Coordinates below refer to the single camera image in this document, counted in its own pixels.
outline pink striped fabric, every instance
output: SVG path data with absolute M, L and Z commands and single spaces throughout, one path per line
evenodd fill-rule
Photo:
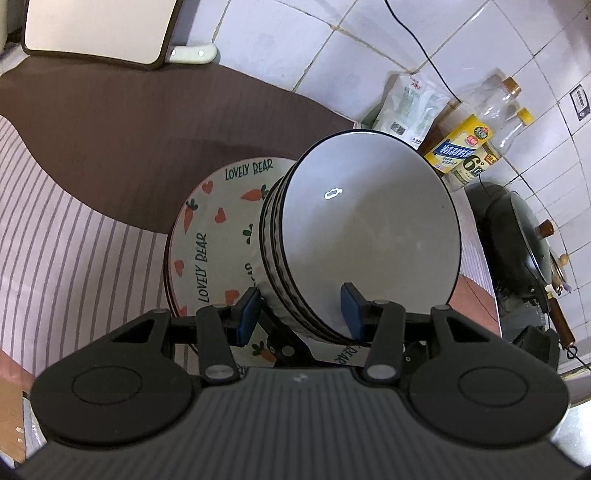
M 141 313 L 167 307 L 165 242 L 61 189 L 0 117 L 0 345 L 25 369 L 38 375 Z M 197 373 L 192 356 L 181 347 L 176 361 Z

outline brown tablecloth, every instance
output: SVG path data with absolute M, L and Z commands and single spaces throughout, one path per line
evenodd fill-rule
M 0 77 L 0 115 L 64 190 L 129 225 L 168 233 L 215 170 L 298 159 L 353 123 L 217 64 L 155 72 L 29 57 Z

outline wok lid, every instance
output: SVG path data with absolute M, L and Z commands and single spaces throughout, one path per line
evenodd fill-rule
M 544 284 L 552 282 L 552 264 L 548 242 L 541 236 L 537 228 L 538 221 L 531 208 L 517 193 L 510 192 L 511 206 L 523 235 L 525 246 L 531 257 L 531 263 L 535 268 L 537 276 Z

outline white bowl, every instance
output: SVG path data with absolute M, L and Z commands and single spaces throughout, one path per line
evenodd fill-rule
M 348 131 L 313 146 L 277 188 L 274 268 L 303 312 L 350 339 L 340 288 L 429 313 L 451 298 L 460 268 L 452 200 L 404 142 Z

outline wooden handle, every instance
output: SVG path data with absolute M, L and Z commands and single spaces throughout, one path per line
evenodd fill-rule
M 538 232 L 540 238 L 546 238 L 554 235 L 554 225 L 550 220 L 544 220 L 535 228 L 535 231 Z
M 573 332 L 570 330 L 569 324 L 566 323 L 566 319 L 564 318 L 562 309 L 558 304 L 558 300 L 555 298 L 550 298 L 548 299 L 548 303 L 550 304 L 548 316 L 554 324 L 554 328 L 556 329 L 556 333 L 558 334 L 558 339 L 560 340 L 563 350 L 566 350 L 569 346 L 574 345 Z

